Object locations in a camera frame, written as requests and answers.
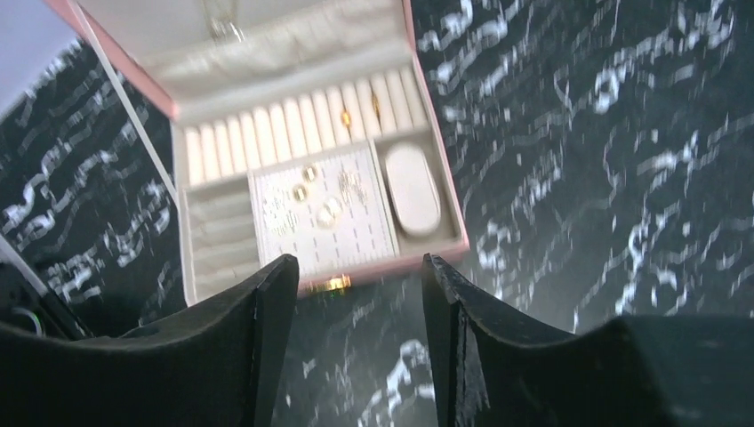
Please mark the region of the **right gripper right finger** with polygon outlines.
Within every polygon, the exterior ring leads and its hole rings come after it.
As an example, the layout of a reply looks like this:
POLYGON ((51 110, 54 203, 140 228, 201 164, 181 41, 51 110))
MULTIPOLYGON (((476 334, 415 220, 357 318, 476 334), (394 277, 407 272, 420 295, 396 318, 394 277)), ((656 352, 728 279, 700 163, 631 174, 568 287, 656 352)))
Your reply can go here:
POLYGON ((571 334, 421 267, 442 426, 750 426, 753 322, 620 316, 571 334))

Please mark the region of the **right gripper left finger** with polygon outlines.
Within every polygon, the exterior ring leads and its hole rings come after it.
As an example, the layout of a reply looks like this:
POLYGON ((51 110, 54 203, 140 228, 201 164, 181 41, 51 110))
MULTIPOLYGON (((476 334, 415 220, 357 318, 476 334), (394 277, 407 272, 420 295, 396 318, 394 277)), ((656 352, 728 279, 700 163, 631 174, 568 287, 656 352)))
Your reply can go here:
POLYGON ((1 329, 4 426, 268 426, 299 285, 289 254, 119 337, 1 329))

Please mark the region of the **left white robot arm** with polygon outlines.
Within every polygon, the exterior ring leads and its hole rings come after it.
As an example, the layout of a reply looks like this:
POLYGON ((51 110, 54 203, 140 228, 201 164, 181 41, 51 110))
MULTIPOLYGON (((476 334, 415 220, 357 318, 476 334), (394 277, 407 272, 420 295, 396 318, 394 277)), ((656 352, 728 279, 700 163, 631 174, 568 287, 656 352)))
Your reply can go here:
POLYGON ((1 236, 1 321, 37 336, 92 338, 89 328, 43 279, 55 261, 29 259, 1 236))

